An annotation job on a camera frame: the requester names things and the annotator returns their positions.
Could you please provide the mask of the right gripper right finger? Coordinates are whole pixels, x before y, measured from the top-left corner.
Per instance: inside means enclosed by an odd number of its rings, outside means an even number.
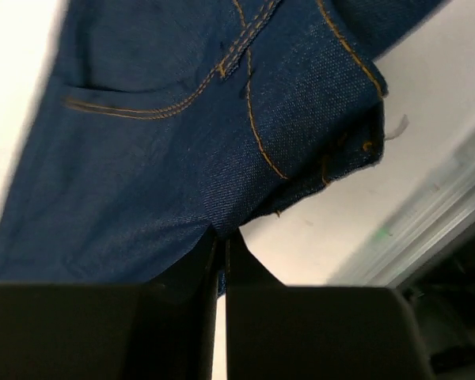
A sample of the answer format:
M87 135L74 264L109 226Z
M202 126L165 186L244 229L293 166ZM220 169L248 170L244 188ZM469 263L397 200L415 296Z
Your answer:
M226 241L230 379L432 379L414 316L383 287L293 287Z

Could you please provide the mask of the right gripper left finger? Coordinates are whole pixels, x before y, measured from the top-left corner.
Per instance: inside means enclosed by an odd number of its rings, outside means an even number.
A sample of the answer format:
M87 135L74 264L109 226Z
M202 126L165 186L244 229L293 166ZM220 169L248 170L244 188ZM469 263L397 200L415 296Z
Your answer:
M209 379L218 241L147 283L0 283L0 379Z

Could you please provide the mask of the dark blue denim trousers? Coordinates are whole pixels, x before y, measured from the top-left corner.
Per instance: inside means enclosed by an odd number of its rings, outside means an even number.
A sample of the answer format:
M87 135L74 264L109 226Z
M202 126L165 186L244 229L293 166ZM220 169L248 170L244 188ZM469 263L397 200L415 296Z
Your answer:
M146 282L377 164L374 61L436 1L71 1L0 281Z

